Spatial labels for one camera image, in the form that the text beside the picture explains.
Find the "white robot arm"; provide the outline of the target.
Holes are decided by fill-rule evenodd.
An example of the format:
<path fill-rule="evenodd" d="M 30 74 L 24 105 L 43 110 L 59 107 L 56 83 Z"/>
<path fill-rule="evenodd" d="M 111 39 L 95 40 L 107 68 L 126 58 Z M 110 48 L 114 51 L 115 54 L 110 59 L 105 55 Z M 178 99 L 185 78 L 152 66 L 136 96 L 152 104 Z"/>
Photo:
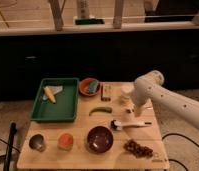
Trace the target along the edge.
<path fill-rule="evenodd" d="M 141 113 L 142 106 L 151 99 L 199 130 L 199 101 L 177 94 L 163 87 L 164 76 L 158 70 L 139 76 L 134 81 L 131 100 L 135 110 Z"/>

